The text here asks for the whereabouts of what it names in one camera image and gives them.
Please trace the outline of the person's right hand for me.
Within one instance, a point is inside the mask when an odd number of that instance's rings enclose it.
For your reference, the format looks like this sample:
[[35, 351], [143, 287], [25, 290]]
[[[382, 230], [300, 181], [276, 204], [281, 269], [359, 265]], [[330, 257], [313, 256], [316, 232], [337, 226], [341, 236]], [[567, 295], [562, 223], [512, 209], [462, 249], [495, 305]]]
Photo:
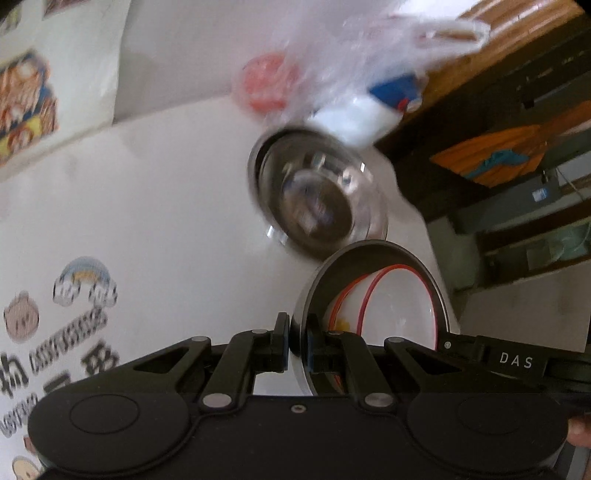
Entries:
[[573, 417], [568, 421], [567, 441], [575, 447], [591, 448], [591, 417], [589, 415]]

